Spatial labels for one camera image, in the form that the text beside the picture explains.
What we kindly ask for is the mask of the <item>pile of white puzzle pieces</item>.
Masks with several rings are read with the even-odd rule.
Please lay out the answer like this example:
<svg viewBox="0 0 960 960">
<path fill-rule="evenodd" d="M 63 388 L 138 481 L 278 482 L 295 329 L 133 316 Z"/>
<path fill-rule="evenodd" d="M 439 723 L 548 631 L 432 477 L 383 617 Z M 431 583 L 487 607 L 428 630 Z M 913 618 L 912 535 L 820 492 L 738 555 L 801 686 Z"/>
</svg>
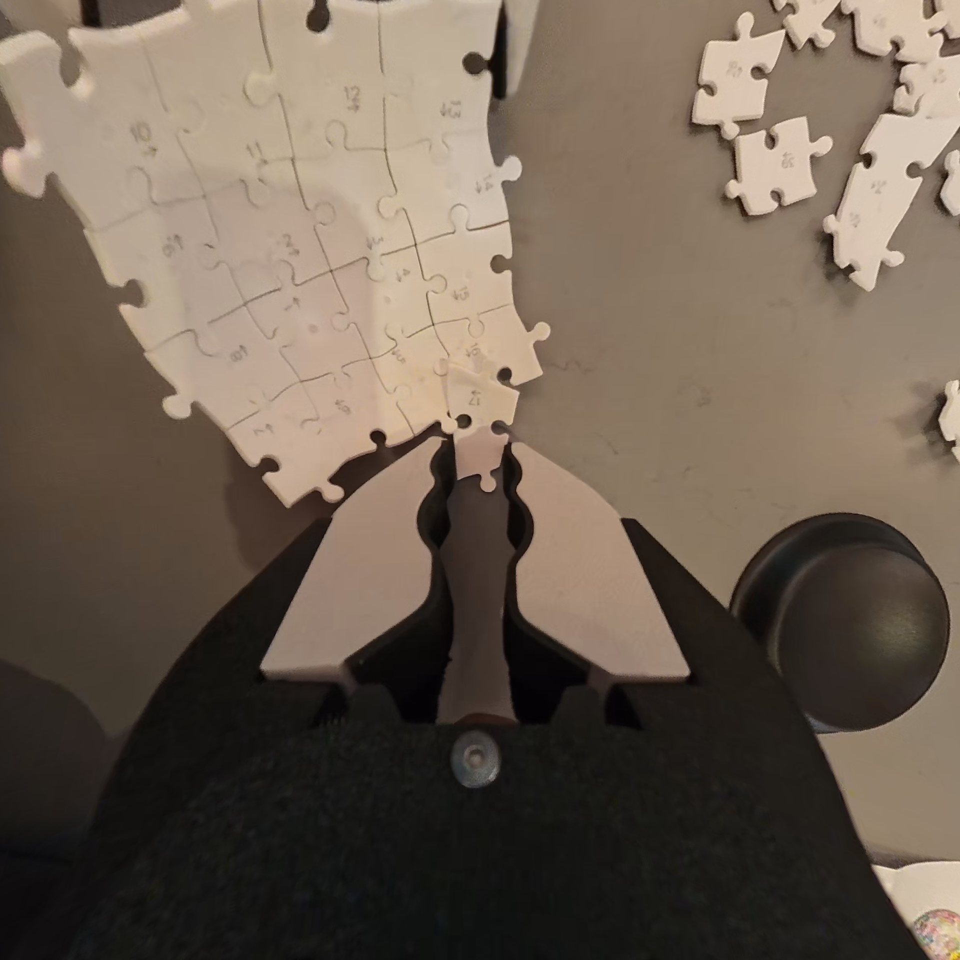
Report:
<svg viewBox="0 0 960 960">
<path fill-rule="evenodd" d="M 905 260 L 891 241 L 920 188 L 912 169 L 925 171 L 943 154 L 940 204 L 958 217 L 958 150 L 946 151 L 958 136 L 958 54 L 942 52 L 945 41 L 958 41 L 958 2 L 790 1 L 771 7 L 782 14 L 778 29 L 754 34 L 755 17 L 744 11 L 729 37 L 705 43 L 691 123 L 716 128 L 731 145 L 734 176 L 725 197 L 748 216 L 768 215 L 813 198 L 812 162 L 834 145 L 829 136 L 810 138 L 806 116 L 741 131 L 743 123 L 763 117 L 769 75 L 785 41 L 796 51 L 827 49 L 835 40 L 827 22 L 838 12 L 851 19 L 858 52 L 900 63 L 891 106 L 871 126 L 836 210 L 822 222 L 834 264 L 871 292 L 883 267 Z"/>
</svg>

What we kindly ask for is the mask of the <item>assembled curved puzzle ball section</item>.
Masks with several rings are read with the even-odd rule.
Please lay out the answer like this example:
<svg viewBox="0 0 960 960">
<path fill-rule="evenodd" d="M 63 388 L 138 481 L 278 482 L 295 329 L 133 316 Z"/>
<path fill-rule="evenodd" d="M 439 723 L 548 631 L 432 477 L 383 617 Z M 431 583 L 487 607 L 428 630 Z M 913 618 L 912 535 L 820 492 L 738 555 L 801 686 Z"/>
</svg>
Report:
<svg viewBox="0 0 960 960">
<path fill-rule="evenodd" d="M 517 390 L 543 370 L 514 304 L 489 136 L 501 2 L 178 2 L 127 26 L 20 29 L 2 172 L 54 185 L 169 385 L 286 506 L 438 426 L 447 363 Z"/>
</svg>

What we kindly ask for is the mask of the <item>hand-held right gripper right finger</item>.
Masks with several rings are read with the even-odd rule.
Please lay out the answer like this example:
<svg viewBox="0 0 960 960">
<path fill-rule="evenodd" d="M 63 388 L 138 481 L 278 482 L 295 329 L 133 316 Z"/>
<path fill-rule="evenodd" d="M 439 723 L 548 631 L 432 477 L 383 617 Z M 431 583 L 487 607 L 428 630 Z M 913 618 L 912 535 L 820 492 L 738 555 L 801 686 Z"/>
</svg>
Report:
<svg viewBox="0 0 960 960">
<path fill-rule="evenodd" d="M 677 684 L 690 666 L 617 510 L 524 442 L 503 461 L 512 548 L 503 603 L 510 700 L 547 724 L 569 689 Z"/>
</svg>

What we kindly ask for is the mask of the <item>single white puzzle piece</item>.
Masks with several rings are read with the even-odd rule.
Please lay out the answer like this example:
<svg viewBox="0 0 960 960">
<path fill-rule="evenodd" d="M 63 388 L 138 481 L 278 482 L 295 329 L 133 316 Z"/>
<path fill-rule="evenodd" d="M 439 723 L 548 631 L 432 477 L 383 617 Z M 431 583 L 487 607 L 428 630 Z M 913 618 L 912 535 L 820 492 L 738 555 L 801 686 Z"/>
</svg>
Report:
<svg viewBox="0 0 960 960">
<path fill-rule="evenodd" d="M 453 362 L 446 363 L 445 377 L 450 418 L 457 423 L 463 417 L 469 419 L 469 424 L 458 425 L 453 434 L 457 479 L 476 476 L 481 491 L 491 494 L 498 486 L 494 473 L 501 467 L 509 443 L 508 435 L 494 427 L 513 423 L 519 392 L 494 374 Z"/>
</svg>

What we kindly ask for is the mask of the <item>black round puzzle stand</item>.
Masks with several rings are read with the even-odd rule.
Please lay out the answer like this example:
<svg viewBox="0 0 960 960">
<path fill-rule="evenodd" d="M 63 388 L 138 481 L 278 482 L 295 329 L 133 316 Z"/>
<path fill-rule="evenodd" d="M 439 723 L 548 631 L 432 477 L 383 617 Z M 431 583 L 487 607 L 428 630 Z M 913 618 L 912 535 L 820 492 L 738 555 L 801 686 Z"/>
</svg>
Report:
<svg viewBox="0 0 960 960">
<path fill-rule="evenodd" d="M 949 650 L 950 606 L 936 573 L 905 534 L 863 513 L 823 513 L 779 531 L 744 568 L 728 608 L 819 735 L 903 716 Z"/>
</svg>

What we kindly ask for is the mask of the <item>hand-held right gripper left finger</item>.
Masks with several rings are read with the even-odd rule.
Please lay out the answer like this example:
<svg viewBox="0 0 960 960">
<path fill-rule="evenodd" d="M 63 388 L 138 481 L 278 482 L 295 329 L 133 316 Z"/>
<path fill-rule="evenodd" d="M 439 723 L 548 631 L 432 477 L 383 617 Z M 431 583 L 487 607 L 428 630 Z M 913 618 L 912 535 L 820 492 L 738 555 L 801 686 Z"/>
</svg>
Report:
<svg viewBox="0 0 960 960">
<path fill-rule="evenodd" d="M 454 459 L 452 441 L 425 440 L 335 511 L 261 660 L 266 680 L 380 686 L 406 722 L 436 723 L 453 641 L 441 549 Z"/>
</svg>

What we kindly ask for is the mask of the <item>person's dark trousers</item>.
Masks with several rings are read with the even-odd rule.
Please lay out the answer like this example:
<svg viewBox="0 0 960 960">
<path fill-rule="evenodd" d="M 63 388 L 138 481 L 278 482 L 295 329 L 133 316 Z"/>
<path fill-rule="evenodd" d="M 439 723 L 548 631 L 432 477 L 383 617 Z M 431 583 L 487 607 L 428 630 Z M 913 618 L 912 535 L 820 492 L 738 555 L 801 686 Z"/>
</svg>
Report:
<svg viewBox="0 0 960 960">
<path fill-rule="evenodd" d="M 67 689 L 2 661 L 2 958 L 69 874 L 128 736 L 109 736 Z"/>
</svg>

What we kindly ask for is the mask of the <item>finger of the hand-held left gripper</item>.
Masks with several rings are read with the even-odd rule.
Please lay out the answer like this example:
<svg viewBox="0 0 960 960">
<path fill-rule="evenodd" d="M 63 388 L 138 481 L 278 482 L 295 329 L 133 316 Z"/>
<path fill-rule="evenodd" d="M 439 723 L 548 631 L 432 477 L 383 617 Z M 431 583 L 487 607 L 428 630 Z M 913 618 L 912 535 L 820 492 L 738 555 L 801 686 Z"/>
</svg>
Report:
<svg viewBox="0 0 960 960">
<path fill-rule="evenodd" d="M 519 90 L 540 1 L 502 1 L 490 55 L 492 96 L 505 100 Z"/>
</svg>

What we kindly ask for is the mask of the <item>white paper instruction sheet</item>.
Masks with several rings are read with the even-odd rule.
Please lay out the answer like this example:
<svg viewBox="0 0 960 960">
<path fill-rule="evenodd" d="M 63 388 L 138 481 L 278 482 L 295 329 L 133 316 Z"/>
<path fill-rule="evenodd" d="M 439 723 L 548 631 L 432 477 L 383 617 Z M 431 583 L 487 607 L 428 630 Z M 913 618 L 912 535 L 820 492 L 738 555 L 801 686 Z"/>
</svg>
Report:
<svg viewBox="0 0 960 960">
<path fill-rule="evenodd" d="M 873 865 L 874 874 L 927 958 L 959 958 L 959 863 Z"/>
</svg>

